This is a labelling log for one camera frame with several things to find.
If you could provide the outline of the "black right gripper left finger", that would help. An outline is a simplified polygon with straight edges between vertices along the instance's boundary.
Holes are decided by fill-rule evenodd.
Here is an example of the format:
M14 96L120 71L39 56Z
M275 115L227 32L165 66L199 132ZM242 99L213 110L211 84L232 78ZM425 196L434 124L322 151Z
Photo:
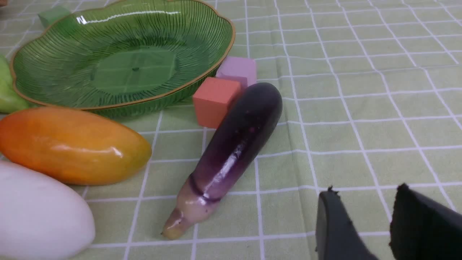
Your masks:
M338 191L319 193L315 229L319 260L376 260L359 236Z

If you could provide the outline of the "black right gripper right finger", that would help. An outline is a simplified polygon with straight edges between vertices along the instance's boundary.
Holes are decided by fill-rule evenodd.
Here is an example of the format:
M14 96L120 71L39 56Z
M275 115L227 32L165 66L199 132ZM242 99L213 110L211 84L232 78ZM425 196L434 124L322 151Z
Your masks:
M460 213L412 190L397 187L390 224L392 254L396 260L460 260Z

